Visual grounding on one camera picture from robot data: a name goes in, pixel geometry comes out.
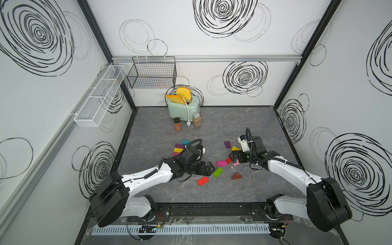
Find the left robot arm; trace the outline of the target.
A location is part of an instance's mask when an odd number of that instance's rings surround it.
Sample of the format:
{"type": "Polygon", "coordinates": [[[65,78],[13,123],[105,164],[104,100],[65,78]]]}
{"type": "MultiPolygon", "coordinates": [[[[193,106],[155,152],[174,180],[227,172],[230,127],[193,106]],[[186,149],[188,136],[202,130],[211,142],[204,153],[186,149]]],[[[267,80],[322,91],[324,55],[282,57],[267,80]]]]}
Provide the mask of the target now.
{"type": "Polygon", "coordinates": [[[161,158],[157,166],[138,173],[110,173],[88,198],[98,226],[106,227],[121,217],[151,221],[157,213],[156,203],[149,195],[137,197],[137,194],[155,185],[179,180],[184,174],[211,176],[215,167],[202,160],[204,152],[202,146],[189,146],[173,157],[161,158]]]}

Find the beige spice jar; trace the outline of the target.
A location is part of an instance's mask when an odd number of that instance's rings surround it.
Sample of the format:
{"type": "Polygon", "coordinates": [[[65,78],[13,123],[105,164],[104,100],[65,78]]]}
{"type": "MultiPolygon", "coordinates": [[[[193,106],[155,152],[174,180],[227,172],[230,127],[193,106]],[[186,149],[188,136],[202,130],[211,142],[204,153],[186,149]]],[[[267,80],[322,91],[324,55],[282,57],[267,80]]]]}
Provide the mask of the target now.
{"type": "Polygon", "coordinates": [[[199,128],[201,126],[201,116],[200,113],[195,113],[193,117],[193,126],[199,128]]]}

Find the green block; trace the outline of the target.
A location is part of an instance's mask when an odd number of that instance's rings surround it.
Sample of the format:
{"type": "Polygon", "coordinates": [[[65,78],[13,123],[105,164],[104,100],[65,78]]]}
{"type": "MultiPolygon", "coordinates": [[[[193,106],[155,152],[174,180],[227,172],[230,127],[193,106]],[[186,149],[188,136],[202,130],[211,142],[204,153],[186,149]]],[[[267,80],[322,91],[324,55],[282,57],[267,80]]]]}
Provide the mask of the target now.
{"type": "Polygon", "coordinates": [[[213,173],[213,175],[218,178],[223,172],[223,169],[221,167],[218,167],[215,172],[213,173]]]}

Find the magenta block bottom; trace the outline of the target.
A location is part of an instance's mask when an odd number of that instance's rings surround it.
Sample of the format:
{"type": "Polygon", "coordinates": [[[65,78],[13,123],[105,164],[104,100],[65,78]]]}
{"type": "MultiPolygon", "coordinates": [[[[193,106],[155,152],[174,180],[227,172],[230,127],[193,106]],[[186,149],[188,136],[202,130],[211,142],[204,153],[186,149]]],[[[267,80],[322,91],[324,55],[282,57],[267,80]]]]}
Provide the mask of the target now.
{"type": "Polygon", "coordinates": [[[218,167],[221,167],[221,166],[227,166],[228,163],[226,161],[217,161],[216,164],[218,167]]]}

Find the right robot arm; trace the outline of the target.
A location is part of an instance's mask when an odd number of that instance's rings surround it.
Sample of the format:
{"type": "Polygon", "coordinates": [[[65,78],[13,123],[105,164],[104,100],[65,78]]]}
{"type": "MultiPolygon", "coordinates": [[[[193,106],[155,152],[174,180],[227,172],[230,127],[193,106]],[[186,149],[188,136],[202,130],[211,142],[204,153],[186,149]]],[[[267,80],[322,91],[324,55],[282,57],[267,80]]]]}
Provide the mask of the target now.
{"type": "Polygon", "coordinates": [[[241,135],[238,142],[241,149],[229,155],[233,163],[249,163],[254,170],[265,169],[277,174],[305,196],[291,198],[277,194],[268,198],[264,211],[270,220],[292,215],[307,219],[319,230],[328,232],[352,218],[350,206],[335,179],[313,175],[279,153],[268,151],[259,136],[241,135]]]}

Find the brown spice jar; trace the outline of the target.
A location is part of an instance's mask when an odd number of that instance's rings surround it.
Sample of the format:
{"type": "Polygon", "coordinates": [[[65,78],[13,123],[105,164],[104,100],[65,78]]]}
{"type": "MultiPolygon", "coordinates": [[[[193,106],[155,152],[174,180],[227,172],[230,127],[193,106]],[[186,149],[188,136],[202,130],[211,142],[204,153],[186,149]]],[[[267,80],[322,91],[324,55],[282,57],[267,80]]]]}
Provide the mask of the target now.
{"type": "Polygon", "coordinates": [[[179,117],[174,118],[175,123],[175,131],[180,132],[182,131],[181,119],[179,117]]]}

